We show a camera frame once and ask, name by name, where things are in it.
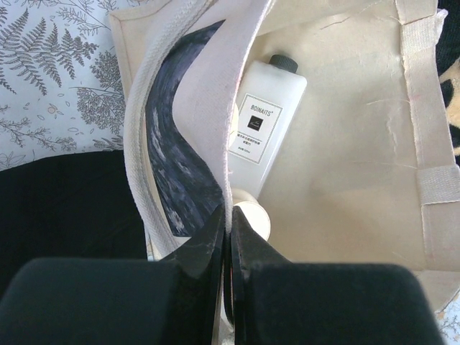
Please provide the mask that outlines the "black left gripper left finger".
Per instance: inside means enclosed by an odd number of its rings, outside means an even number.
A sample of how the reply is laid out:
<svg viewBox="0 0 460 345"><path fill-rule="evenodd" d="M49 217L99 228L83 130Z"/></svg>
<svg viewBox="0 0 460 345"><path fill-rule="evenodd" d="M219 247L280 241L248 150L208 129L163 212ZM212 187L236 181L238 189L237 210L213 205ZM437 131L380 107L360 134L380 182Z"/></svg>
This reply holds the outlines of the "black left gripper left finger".
<svg viewBox="0 0 460 345"><path fill-rule="evenodd" d="M1 299L3 344L216 344L225 212L156 261L28 262Z"/></svg>

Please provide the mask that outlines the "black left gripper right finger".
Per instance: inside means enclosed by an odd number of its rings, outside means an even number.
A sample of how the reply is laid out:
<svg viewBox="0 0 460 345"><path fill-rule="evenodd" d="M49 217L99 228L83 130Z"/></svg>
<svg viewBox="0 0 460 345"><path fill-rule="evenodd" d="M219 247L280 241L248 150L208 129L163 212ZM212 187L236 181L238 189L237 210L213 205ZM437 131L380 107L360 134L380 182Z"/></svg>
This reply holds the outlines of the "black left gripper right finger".
<svg viewBox="0 0 460 345"><path fill-rule="evenodd" d="M234 208L237 344L441 344L415 276L394 264L293 263Z"/></svg>

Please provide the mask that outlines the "cream cylindrical bottle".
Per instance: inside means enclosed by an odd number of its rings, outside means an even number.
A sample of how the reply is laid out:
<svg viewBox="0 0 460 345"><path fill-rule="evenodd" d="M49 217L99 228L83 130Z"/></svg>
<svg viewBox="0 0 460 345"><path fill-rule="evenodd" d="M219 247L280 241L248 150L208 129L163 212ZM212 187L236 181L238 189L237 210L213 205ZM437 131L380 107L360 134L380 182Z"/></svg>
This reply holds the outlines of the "cream cylindrical bottle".
<svg viewBox="0 0 460 345"><path fill-rule="evenodd" d="M271 222L266 210L245 190L232 188L231 192L233 205L242 210L252 229L267 242L270 237Z"/></svg>
<svg viewBox="0 0 460 345"><path fill-rule="evenodd" d="M239 108L236 104L234 104L234 110L231 118L231 130L230 130L230 137L229 140L231 142L234 141L237 132L238 132L238 123L239 123Z"/></svg>

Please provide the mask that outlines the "beige canvas tote bag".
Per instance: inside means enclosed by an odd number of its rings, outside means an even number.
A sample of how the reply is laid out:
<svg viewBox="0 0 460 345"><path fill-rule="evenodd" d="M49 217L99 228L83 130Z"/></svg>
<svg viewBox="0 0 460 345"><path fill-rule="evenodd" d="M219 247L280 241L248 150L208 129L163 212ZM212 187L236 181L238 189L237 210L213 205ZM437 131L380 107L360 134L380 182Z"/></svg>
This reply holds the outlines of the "beige canvas tote bag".
<svg viewBox="0 0 460 345"><path fill-rule="evenodd" d="M307 86L257 201L296 262L393 263L442 309L459 289L459 166L436 68L436 1L151 1L110 13L124 160L147 256L233 208L229 140L247 68Z"/></svg>

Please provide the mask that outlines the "white rectangular bottle black cap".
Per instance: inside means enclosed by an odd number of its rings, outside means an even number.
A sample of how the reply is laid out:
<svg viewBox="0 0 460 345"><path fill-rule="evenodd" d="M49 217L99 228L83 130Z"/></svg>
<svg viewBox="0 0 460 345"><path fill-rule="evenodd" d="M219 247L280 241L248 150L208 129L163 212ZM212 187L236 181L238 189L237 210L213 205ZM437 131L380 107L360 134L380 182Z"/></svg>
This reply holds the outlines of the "white rectangular bottle black cap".
<svg viewBox="0 0 460 345"><path fill-rule="evenodd" d="M229 148L229 182L258 198L307 86L285 55L254 61L236 95L236 138Z"/></svg>

